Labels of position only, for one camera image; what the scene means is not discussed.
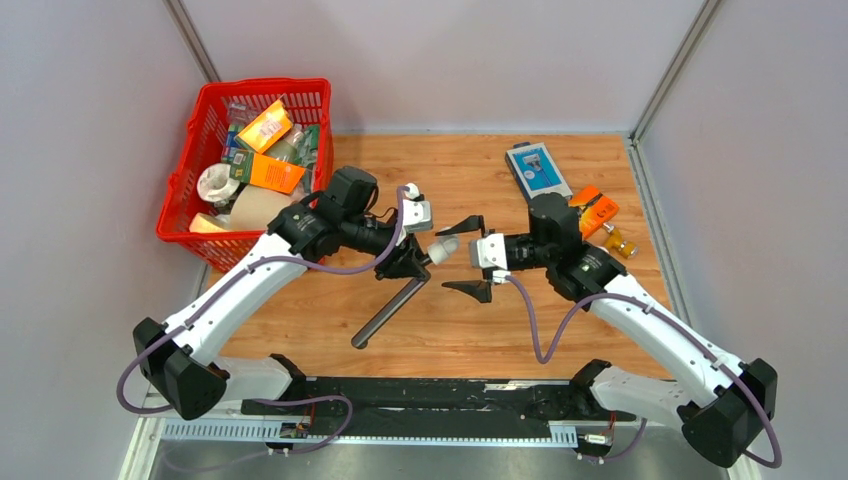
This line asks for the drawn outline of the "white PVC elbow fitting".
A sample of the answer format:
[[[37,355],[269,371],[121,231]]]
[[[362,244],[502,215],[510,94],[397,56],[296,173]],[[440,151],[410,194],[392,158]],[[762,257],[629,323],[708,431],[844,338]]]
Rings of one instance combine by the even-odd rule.
[[[460,246],[457,235],[437,236],[427,247],[427,256],[433,265],[441,265],[448,260]]]

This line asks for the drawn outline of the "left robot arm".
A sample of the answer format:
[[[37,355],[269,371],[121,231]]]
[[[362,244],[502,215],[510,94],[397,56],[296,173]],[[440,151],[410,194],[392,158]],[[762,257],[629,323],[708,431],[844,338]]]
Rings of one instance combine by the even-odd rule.
[[[137,357],[122,372],[117,397],[142,415],[176,412],[194,420],[221,402],[268,401],[282,414],[299,411],[304,385],[290,367],[221,356],[230,337],[274,294],[309,270],[398,277],[423,257],[415,233],[433,227],[432,207],[418,187],[401,186],[386,222],[370,210],[376,178],[357,167],[336,170],[327,187],[283,208],[251,250],[196,300],[159,323],[140,321]]]

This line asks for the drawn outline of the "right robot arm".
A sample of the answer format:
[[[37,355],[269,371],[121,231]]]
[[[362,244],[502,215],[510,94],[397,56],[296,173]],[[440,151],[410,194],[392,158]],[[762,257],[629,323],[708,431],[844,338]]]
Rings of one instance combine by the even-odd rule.
[[[679,430],[687,443],[714,465],[729,468],[749,456],[765,436],[771,469],[783,463],[772,420],[778,376],[765,360],[746,362],[707,340],[656,301],[605,249],[583,237],[582,209],[548,193],[527,205],[529,229],[503,234],[472,215],[446,229],[453,236],[478,232],[470,245],[479,281],[454,281],[451,288],[481,303],[497,284],[516,284],[521,271],[541,269],[554,291],[605,321],[649,353],[668,371],[661,380],[627,372],[604,360],[587,363],[572,381],[573,410],[592,419],[603,411],[626,412]]]

